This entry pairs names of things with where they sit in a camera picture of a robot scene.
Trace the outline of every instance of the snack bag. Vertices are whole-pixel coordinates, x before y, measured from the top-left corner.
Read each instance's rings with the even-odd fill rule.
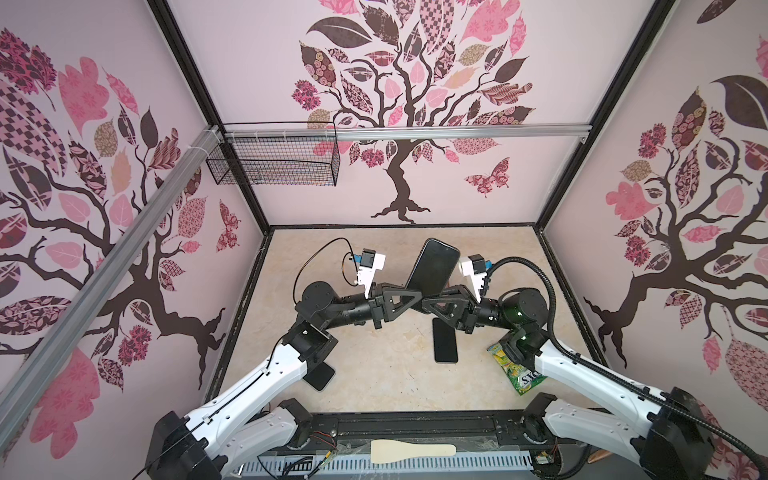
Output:
[[[547,378],[539,373],[526,369],[524,366],[512,363],[504,353],[504,350],[502,350],[502,346],[498,343],[488,347],[488,352],[493,355],[496,362],[502,366],[507,374],[507,378],[509,378],[509,381],[512,382],[512,386],[515,387],[515,390],[517,390],[520,395],[526,393]]]

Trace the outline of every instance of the wire basket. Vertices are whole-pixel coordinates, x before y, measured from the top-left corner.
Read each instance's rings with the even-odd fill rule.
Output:
[[[336,127],[331,122],[308,125],[307,130],[276,129],[225,137],[226,143],[207,158],[214,180],[217,184],[335,187],[341,163]]]

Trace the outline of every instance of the black smartphone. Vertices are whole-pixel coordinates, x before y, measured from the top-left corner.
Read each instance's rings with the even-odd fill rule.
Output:
[[[439,318],[432,319],[432,340],[437,363],[457,363],[456,330]]]
[[[453,269],[456,268],[461,253],[456,247],[451,247],[436,238],[428,238],[424,242],[422,252],[413,266],[411,276],[408,278],[406,289],[419,290],[422,296],[437,295],[442,292]],[[414,310],[427,313],[418,302],[412,306]]]

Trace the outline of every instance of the butterfly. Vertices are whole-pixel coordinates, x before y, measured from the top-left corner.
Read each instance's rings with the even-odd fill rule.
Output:
[[[219,240],[216,242],[216,251],[220,252],[225,248],[234,248],[238,245],[237,234],[234,232],[240,225],[242,220],[237,219],[237,215],[231,214],[229,207],[224,205],[224,202],[219,200],[219,211],[221,212],[221,220],[224,220],[224,232],[219,236]]]
[[[493,190],[494,185],[496,187],[509,188],[509,185],[507,185],[507,182],[509,181],[509,175],[504,173],[507,170],[509,170],[509,157],[506,157],[504,160],[498,162],[490,176],[486,177],[485,175],[470,175],[464,180],[468,181],[470,185],[477,187],[478,192],[488,198],[488,192]]]

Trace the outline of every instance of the pink wall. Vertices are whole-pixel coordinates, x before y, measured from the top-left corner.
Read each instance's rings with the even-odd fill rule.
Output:
[[[674,13],[548,237],[613,368],[768,454],[768,5],[709,4]]]
[[[339,126],[386,127],[445,125],[451,118],[474,124],[485,113],[509,108],[517,110],[508,117],[526,124],[587,123],[650,4],[237,0],[211,8],[194,0],[174,2],[174,11],[225,121],[312,115]],[[362,33],[335,28],[343,22]],[[385,27],[374,31],[371,25],[379,22]],[[407,53],[415,42],[426,47],[423,61],[396,59],[398,45]],[[501,57],[486,74],[486,58],[496,48]],[[504,73],[512,66],[519,71],[510,78]],[[430,77],[435,67],[439,74]],[[342,145],[336,187],[256,187],[269,221],[535,221],[574,138],[497,138],[481,148],[403,141],[391,158],[387,144],[359,145],[361,156],[371,150],[367,162],[350,156],[357,147]],[[431,158],[414,158],[417,148],[429,150]],[[506,172],[492,176],[504,159],[500,170],[506,166]]]
[[[0,25],[0,386],[205,125],[143,2],[37,3],[4,5]],[[0,476],[138,470],[157,419],[203,398],[259,242],[238,189],[203,166]]]

